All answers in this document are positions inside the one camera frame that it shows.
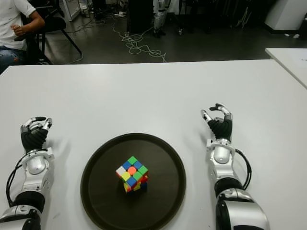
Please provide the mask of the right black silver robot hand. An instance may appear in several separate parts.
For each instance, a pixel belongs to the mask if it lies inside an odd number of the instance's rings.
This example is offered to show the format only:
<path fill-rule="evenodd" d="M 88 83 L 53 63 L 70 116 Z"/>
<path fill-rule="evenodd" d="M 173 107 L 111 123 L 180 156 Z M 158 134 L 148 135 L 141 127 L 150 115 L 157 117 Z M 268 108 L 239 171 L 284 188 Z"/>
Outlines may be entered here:
<path fill-rule="evenodd" d="M 215 139 L 226 139 L 232 141 L 233 117 L 232 113 L 222 104 L 216 103 L 209 108 L 210 111 L 220 111 L 224 118 L 212 118 L 205 110 L 201 110 L 201 116 L 213 132 Z"/>

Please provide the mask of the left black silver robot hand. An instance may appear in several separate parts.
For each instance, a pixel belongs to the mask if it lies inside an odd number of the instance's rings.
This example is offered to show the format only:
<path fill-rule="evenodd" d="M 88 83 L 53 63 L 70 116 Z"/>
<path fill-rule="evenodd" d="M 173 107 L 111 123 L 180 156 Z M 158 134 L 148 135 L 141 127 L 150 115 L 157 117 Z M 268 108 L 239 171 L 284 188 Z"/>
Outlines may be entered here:
<path fill-rule="evenodd" d="M 21 125 L 21 141 L 26 153 L 43 148 L 52 124 L 52 118 L 36 116 Z"/>

